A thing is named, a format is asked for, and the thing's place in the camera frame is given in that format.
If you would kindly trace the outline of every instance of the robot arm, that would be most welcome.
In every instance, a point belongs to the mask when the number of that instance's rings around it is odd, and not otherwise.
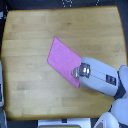
[[[104,113],[94,128],[128,127],[128,67],[121,66],[119,76],[113,67],[89,57],[72,71],[82,86],[115,98],[109,112]]]

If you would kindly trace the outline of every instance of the wood grain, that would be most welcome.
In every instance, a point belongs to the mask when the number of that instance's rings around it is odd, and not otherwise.
[[[48,63],[54,36],[81,57],[126,64],[116,7],[10,11],[2,42],[4,109],[11,120],[99,117],[113,98],[73,87]]]

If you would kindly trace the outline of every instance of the black object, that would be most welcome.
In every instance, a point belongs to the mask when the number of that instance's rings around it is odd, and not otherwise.
[[[63,8],[62,0],[6,0],[12,10]],[[118,0],[102,0],[99,5],[113,4]],[[97,0],[73,0],[72,7],[95,6]]]
[[[67,123],[67,119],[62,119],[62,123]]]
[[[94,125],[96,124],[96,122],[98,121],[99,118],[91,118],[90,122],[91,122],[91,128],[94,127]]]
[[[37,128],[38,121],[8,121],[8,128]]]
[[[119,87],[118,87],[116,95],[114,96],[114,99],[117,100],[119,98],[122,98],[125,93],[126,93],[126,90],[120,80],[120,77],[119,77]]]

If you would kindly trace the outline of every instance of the metal part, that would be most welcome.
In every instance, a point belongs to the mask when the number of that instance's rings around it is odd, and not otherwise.
[[[79,78],[79,67],[74,68],[71,75],[73,75],[75,78]]]
[[[81,63],[79,67],[76,67],[71,72],[71,75],[73,75],[75,78],[79,78],[79,76],[85,76],[89,78],[90,75],[90,65]]]
[[[79,75],[80,76],[85,76],[89,78],[90,75],[90,65],[86,63],[81,63],[80,69],[79,69]]]

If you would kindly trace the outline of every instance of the pink cloth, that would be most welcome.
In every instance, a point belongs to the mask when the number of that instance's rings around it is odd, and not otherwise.
[[[54,37],[47,62],[57,70],[66,80],[79,88],[79,80],[71,75],[71,71],[80,66],[81,57]]]

